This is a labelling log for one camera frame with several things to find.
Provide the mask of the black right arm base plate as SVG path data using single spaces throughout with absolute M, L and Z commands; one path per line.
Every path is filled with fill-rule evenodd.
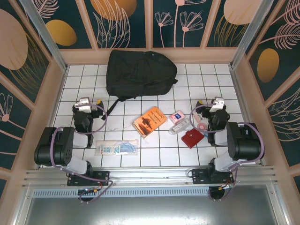
M 226 184 L 234 183 L 233 174 L 231 172 L 209 171 L 208 169 L 191 170 L 193 184 Z

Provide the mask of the black backpack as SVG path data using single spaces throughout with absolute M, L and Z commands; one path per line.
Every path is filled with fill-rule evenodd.
M 118 102 L 167 94 L 178 82 L 176 75 L 175 64 L 160 53 L 111 51 L 106 71 L 106 90 L 117 100 L 107 114 L 113 111 Z

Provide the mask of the white rectangular case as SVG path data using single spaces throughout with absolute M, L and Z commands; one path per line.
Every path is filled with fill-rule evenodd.
M 169 134 L 176 135 L 184 131 L 190 125 L 189 119 L 183 119 L 178 124 L 174 125 L 169 129 Z

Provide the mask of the pink tissue pack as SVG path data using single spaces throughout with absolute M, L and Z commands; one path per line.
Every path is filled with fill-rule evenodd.
M 180 120 L 182 120 L 184 118 L 185 118 L 185 115 L 180 110 L 169 116 L 170 121 L 174 125 L 176 125 Z

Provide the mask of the aluminium frame post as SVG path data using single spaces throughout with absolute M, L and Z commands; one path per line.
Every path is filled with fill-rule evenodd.
M 63 72 L 66 71 L 66 63 L 54 42 L 43 19 L 50 19 L 59 8 L 58 0 L 19 0 L 24 11 L 36 27 L 39 35 L 44 40 L 47 48 L 58 63 Z
M 253 40 L 256 40 L 256 36 L 260 33 L 260 28 L 263 27 L 263 23 L 266 18 L 269 18 L 268 13 L 273 11 L 272 7 L 277 5 L 278 0 L 260 0 L 259 6 L 255 10 L 255 14 L 251 19 L 242 39 L 236 49 L 236 52 L 230 62 L 230 69 L 234 70 L 242 57 L 244 56 L 246 50 L 251 45 Z

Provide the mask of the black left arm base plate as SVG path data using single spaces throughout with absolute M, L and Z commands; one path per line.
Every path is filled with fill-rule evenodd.
M 84 174 L 86 177 L 90 177 L 97 180 L 104 180 L 102 181 L 103 186 L 108 186 L 108 180 L 110 178 L 110 172 L 109 171 L 93 171 L 89 174 Z M 67 186 L 74 187 L 74 186 L 98 186 L 99 182 L 89 179 L 84 179 L 81 177 L 78 177 L 76 175 L 68 175 L 67 179 Z

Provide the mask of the aluminium mounting rail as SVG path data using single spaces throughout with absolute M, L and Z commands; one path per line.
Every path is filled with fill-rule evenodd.
M 110 172 L 114 188 L 184 187 L 192 186 L 192 166 L 171 167 L 96 167 Z M 277 184 L 272 166 L 246 165 L 238 169 L 236 185 Z M 21 181 L 27 188 L 66 188 L 66 173 L 55 168 L 28 170 Z

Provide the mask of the grey metal sheet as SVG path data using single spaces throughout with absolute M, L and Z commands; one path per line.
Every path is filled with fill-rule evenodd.
M 101 198 L 84 205 L 75 198 L 34 198 L 23 225 L 281 225 L 260 195 L 231 203 L 206 196 Z

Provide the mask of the red snap wallet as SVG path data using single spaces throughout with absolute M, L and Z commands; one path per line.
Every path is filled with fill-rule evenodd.
M 204 135 L 196 129 L 187 131 L 182 137 L 181 140 L 189 147 L 190 149 L 197 145 Z

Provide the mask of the aluminium side rail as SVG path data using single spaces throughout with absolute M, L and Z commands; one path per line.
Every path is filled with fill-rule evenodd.
M 65 80 L 65 70 L 54 64 L 49 66 L 38 95 L 38 139 L 46 127 L 54 125 Z
M 231 73 L 232 82 L 233 82 L 233 85 L 234 85 L 234 89 L 235 89 L 235 92 L 236 92 L 236 95 L 237 95 L 237 100 L 238 100 L 239 105 L 240 105 L 241 114 L 243 116 L 244 122 L 250 123 L 253 120 L 251 118 L 251 115 L 250 115 L 250 112 L 249 112 L 249 109 L 248 109 L 248 106 L 247 106 L 247 103 L 246 103 L 246 100 L 245 100 L 245 97 L 244 97 L 244 93 L 243 93 L 243 90 L 242 90 L 242 86 L 241 86 L 241 83 L 240 83 L 238 75 L 237 75 L 237 72 L 235 71 L 234 68 L 231 68 L 231 67 L 229 67 L 229 71 Z

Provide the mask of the orange paperback book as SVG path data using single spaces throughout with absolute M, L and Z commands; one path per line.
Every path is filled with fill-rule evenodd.
M 142 138 L 146 138 L 166 121 L 166 116 L 155 106 L 134 120 L 132 126 Z

